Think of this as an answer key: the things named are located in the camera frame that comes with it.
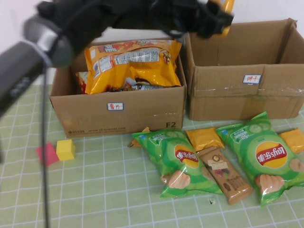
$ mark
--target open cardboard box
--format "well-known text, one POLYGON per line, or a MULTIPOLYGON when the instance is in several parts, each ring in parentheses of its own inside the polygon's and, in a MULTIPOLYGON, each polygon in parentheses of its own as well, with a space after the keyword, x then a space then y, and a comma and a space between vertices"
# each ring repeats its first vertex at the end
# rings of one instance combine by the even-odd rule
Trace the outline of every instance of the open cardboard box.
POLYGON ((225 38, 186 37, 190 119, 296 117, 304 103, 304 39, 296 21, 233 24, 225 38))
POLYGON ((187 86, 180 57, 176 74, 182 87, 77 95, 75 73, 81 71, 87 71, 84 53, 69 68, 57 69, 50 95, 67 137, 135 133, 147 126, 151 131, 182 128, 187 86))

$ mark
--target pink cube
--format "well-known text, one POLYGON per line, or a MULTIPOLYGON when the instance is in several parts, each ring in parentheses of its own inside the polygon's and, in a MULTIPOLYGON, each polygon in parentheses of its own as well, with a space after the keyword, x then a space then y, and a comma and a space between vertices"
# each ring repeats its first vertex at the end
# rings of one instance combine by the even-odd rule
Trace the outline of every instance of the pink cube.
MULTIPOLYGON (((37 155, 42 163, 42 147, 36 149, 37 155)), ((56 151, 51 143, 46 144, 46 166, 59 161, 56 151)))

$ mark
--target orange snack bag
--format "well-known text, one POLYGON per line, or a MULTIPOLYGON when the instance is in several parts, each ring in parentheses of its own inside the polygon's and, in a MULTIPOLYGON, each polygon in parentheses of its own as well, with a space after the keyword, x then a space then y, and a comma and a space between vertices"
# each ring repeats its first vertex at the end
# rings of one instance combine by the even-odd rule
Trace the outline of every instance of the orange snack bag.
POLYGON ((186 131, 190 142, 196 152, 210 148, 212 146, 225 148, 219 135, 215 132, 216 128, 198 129, 186 131))
POLYGON ((181 43, 173 40, 135 40, 93 46, 85 51, 89 71, 85 93, 123 89, 148 84, 181 86, 175 60, 181 43))
POLYGON ((279 134, 294 153, 304 151, 304 134, 299 128, 279 134))

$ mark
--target lay's chip bag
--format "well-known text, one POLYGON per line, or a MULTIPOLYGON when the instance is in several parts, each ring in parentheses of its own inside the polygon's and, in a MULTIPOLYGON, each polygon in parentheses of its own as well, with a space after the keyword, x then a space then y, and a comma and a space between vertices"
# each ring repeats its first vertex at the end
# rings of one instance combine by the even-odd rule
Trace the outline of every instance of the lay's chip bag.
POLYGON ((141 132, 133 134, 133 137, 148 150, 161 174, 165 183, 161 198, 222 194, 182 130, 141 132))
POLYGON ((85 92, 119 91, 126 86, 180 86, 175 60, 181 43, 174 40, 135 40, 93 46, 85 51, 89 71, 85 92))
POLYGON ((221 127, 216 132, 237 154, 260 196, 261 206, 293 186, 304 187, 304 161, 275 133, 266 112, 245 125, 221 127))

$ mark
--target yellow block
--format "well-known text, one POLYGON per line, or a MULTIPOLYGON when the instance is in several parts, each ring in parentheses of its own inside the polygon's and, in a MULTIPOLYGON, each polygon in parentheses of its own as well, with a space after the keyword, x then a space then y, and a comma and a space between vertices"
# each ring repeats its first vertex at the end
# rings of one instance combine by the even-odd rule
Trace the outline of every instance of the yellow block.
POLYGON ((71 139, 57 142, 56 154, 61 161, 75 159, 75 145, 71 139))

